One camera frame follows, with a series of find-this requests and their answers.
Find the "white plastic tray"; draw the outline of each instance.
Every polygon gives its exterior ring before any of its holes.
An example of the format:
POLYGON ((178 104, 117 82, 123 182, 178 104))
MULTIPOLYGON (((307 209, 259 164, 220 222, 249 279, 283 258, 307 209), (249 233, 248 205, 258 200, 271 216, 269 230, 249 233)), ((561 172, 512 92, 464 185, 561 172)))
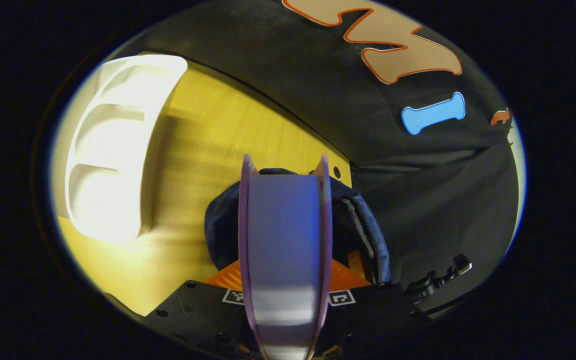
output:
POLYGON ((146 153, 170 92, 188 68, 173 55, 137 55, 98 70, 98 91, 75 130, 65 173, 66 210, 89 237, 122 243, 149 228, 142 192, 146 153))

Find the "wooden surface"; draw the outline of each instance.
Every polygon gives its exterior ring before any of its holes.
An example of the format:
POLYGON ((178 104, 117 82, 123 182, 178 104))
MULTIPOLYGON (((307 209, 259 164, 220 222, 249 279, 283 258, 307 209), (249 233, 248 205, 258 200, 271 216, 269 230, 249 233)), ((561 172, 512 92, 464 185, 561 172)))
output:
POLYGON ((158 121, 153 228, 126 244, 78 233, 57 216, 72 256, 101 292, 146 315, 184 281, 217 273, 204 238, 208 204, 238 182, 244 153, 256 168, 314 170, 322 153, 352 186, 348 160, 288 112, 239 82, 190 63, 158 121))

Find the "tan letter cutout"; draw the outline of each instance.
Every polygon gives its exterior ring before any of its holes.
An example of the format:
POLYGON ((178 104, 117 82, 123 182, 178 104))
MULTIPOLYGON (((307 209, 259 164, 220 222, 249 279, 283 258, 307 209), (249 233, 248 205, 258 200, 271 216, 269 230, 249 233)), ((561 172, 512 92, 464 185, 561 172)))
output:
POLYGON ((423 71, 462 73, 462 64, 450 49, 415 35, 422 25, 384 5, 369 0, 282 0, 292 11, 326 27, 342 23, 341 15, 368 10, 343 35, 348 43, 390 44, 392 50, 364 48, 363 62, 385 84, 423 71))

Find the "yellow wooden table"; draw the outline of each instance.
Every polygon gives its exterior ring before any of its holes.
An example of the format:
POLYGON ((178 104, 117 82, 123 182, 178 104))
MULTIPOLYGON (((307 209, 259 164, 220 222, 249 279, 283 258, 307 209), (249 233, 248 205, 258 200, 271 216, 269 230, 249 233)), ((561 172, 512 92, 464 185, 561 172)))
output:
POLYGON ((325 153, 331 175, 337 167, 340 180, 352 185, 348 160, 330 144, 260 93, 196 63, 188 64, 159 121, 149 233, 130 243, 106 243, 57 216, 64 241, 89 280, 140 315, 183 282, 217 273, 208 255, 204 215, 208 204, 240 179, 244 153, 258 169, 295 173, 314 170, 325 153))

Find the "navy blue bag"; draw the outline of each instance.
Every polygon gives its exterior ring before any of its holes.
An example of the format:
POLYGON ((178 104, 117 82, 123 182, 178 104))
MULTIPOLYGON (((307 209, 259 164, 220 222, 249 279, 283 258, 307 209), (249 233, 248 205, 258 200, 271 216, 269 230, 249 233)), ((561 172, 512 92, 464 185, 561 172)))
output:
MULTIPOLYGON (((297 174, 283 168, 264 168, 260 175, 297 174)), ((384 235, 366 201, 343 182, 330 178, 333 217, 333 259, 348 266, 348 254, 358 249, 372 283, 390 281, 390 255, 384 235)), ((218 270, 236 262, 240 183, 229 186, 206 208, 204 232, 210 259, 218 270)))

